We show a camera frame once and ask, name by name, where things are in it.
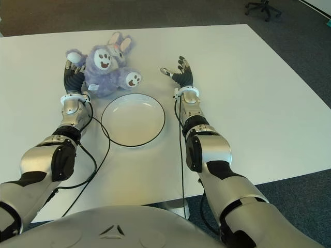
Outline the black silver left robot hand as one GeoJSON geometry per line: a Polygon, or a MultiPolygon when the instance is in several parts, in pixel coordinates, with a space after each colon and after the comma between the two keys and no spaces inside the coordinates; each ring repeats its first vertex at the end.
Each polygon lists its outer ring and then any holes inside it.
{"type": "Polygon", "coordinates": [[[77,67],[67,60],[64,67],[64,88],[67,94],[82,94],[82,85],[85,81],[85,65],[77,67]]]}

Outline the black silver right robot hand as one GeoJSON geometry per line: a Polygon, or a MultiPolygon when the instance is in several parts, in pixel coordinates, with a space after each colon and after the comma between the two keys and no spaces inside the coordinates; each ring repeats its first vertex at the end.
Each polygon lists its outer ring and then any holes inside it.
{"type": "Polygon", "coordinates": [[[189,62],[183,56],[179,56],[178,64],[180,73],[172,72],[167,68],[160,68],[160,72],[171,78],[180,87],[193,86],[193,74],[189,62]]]}

